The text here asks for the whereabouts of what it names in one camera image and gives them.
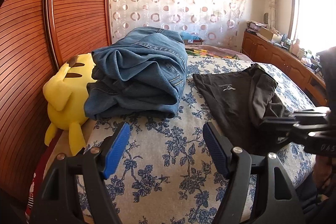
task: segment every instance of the plush toy foot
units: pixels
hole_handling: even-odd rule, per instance
[[[57,133],[57,127],[56,125],[54,125],[53,123],[51,123],[45,133],[44,136],[44,143],[46,146],[49,146],[51,140],[55,137],[56,133]]]
[[[78,123],[71,123],[69,126],[69,144],[73,156],[86,146],[81,126]]]

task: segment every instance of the dark pants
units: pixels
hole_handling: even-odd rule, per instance
[[[296,189],[307,224],[336,223],[336,192],[322,203],[316,204],[317,188],[312,174]]]

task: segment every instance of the blue flower pattern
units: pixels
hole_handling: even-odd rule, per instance
[[[186,85],[174,118],[130,114],[97,121],[85,152],[100,146],[121,122],[128,122],[131,127],[131,137],[117,171],[105,181],[111,203],[124,223],[212,223],[228,180],[217,172],[204,142],[203,124],[215,120],[192,74],[241,71],[250,65],[241,60],[189,56]],[[278,68],[260,65],[278,82],[276,93],[287,109],[314,107]],[[277,155],[295,187],[307,177],[315,162],[314,156],[294,143]],[[83,214],[90,217],[82,176],[78,176],[77,184]],[[256,176],[251,175],[242,220],[251,213],[255,187]]]

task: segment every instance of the white logo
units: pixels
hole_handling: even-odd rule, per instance
[[[223,89],[223,91],[225,90],[236,90],[235,88],[233,88],[232,86],[227,85],[225,89]]]

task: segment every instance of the silver bolt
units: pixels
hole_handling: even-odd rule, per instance
[[[65,159],[65,154],[64,154],[64,153],[60,153],[60,154],[58,154],[58,155],[56,156],[56,158],[57,158],[58,160],[63,160],[63,159]]]
[[[238,147],[238,146],[236,146],[236,147],[234,147],[233,149],[232,149],[236,154],[240,154],[240,153],[242,153],[242,149],[240,148],[240,147]]]
[[[271,152],[271,153],[268,154],[268,157],[269,157],[270,159],[276,159],[276,158],[277,158],[277,155],[276,155],[275,153]]]
[[[98,154],[98,153],[100,152],[100,149],[99,149],[99,147],[92,147],[92,148],[90,149],[90,152],[91,152],[92,154]]]

